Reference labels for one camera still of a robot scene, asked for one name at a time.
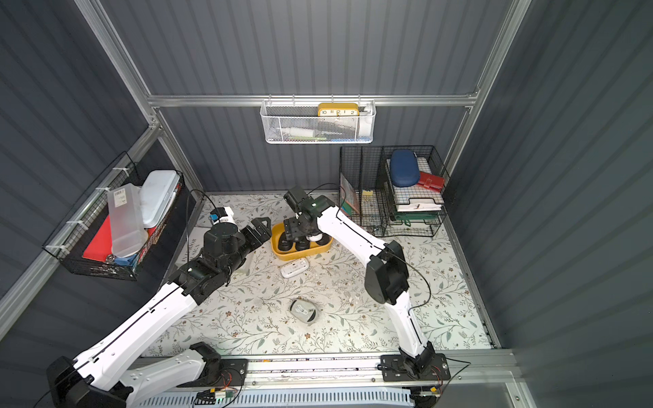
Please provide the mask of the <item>yellow plastic storage box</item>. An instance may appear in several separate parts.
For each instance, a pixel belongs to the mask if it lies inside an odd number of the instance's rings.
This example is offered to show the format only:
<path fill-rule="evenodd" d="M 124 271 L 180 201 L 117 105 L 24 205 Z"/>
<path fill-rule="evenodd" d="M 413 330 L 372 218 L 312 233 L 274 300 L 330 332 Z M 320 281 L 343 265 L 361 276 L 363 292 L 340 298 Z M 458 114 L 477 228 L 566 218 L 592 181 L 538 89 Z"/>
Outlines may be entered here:
<path fill-rule="evenodd" d="M 325 245 L 319 245 L 317 242 L 312 241 L 309 248 L 304 249 L 303 251 L 297 251 L 295 246 L 293 246 L 288 251 L 282 251 L 282 249 L 280 249 L 279 247 L 279 242 L 282 237 L 282 234 L 285 232 L 284 225 L 282 223 L 274 225 L 271 229 L 271 232 L 272 232 L 272 237 L 270 238 L 270 244 L 272 247 L 272 251 L 275 254 L 275 256 L 277 256 L 277 258 L 279 258 L 284 262 L 289 262 L 297 258 L 307 258 L 311 256 L 316 256 L 321 253 L 326 253 L 331 248 L 334 242 L 333 238 L 331 238 L 330 241 Z"/>

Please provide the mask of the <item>black Lecoo mouse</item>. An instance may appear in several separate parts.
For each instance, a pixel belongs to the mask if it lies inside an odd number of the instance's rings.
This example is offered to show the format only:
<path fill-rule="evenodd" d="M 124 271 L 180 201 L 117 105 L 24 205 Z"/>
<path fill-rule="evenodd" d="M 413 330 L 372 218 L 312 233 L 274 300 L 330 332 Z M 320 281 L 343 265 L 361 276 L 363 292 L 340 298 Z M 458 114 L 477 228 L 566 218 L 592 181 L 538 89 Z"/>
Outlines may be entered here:
<path fill-rule="evenodd" d="M 277 244 L 277 248 L 280 253 L 289 252 L 292 250 L 293 247 L 294 247 L 293 241 L 287 241 L 284 239 L 280 239 Z"/>

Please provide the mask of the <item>white upside-down mouse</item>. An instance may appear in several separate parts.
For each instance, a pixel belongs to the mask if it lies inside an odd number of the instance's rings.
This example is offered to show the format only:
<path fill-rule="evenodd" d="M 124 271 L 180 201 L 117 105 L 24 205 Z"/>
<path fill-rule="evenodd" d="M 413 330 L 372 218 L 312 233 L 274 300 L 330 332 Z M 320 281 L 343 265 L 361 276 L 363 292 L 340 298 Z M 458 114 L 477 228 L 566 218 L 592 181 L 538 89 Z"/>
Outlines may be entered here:
<path fill-rule="evenodd" d="M 280 272 L 284 279 L 291 279 L 307 270 L 309 270 L 309 261 L 307 258 L 296 258 L 280 267 Z"/>

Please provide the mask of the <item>grey white mouse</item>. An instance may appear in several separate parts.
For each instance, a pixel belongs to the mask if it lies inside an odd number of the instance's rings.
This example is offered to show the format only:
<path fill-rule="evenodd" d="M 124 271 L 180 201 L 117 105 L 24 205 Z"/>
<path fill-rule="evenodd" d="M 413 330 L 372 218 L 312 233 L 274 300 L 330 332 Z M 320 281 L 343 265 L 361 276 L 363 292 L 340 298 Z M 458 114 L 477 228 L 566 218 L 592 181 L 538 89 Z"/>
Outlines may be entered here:
<path fill-rule="evenodd" d="M 312 325 L 318 315 L 317 307 L 312 302 L 304 299 L 294 299 L 291 302 L 289 311 L 292 316 L 306 325 Z"/>

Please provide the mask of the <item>black mouse with flower sticker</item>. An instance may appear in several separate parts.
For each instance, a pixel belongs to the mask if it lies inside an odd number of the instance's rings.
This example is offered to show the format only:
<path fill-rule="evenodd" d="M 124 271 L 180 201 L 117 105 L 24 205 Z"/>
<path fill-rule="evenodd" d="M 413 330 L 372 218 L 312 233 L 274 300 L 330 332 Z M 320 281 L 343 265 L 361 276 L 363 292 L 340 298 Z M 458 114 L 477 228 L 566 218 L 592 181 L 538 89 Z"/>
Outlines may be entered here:
<path fill-rule="evenodd" d="M 295 242 L 295 250 L 298 252 L 305 251 L 311 248 L 311 242 L 307 239 L 300 239 Z"/>

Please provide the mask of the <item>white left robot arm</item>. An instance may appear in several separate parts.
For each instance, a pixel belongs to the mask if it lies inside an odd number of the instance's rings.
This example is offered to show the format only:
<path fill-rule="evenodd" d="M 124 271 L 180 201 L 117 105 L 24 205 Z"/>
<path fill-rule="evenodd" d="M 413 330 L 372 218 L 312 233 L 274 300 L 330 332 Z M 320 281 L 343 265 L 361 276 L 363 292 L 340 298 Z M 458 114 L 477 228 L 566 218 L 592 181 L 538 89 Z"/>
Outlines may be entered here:
<path fill-rule="evenodd" d="M 239 228 L 229 207 L 217 207 L 211 219 L 202 251 L 142 308 L 77 357 L 60 357 L 48 367 L 55 406 L 132 407 L 178 386 L 210 387 L 228 380 L 220 354 L 204 342 L 146 367 L 131 367 L 173 323 L 228 285 L 247 256 L 272 237 L 268 218 Z"/>

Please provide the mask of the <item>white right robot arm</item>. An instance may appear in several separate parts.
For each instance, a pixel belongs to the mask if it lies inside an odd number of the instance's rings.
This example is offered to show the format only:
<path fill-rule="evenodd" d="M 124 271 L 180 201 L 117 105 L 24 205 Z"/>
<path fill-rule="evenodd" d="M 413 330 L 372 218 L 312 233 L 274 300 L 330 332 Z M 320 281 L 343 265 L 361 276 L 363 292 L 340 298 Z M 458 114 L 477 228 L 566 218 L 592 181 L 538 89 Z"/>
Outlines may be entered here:
<path fill-rule="evenodd" d="M 409 270 L 403 248 L 397 241 L 387 243 L 371 235 L 345 215 L 331 199 L 311 197 L 296 186 L 284 200 L 294 216 L 284 220 L 287 239 L 297 241 L 329 236 L 349 250 L 365 267 L 364 287 L 369 297 L 382 304 L 398 336 L 404 372 L 412 379 L 429 375 L 444 382 L 451 378 L 448 364 L 423 334 L 410 297 Z"/>

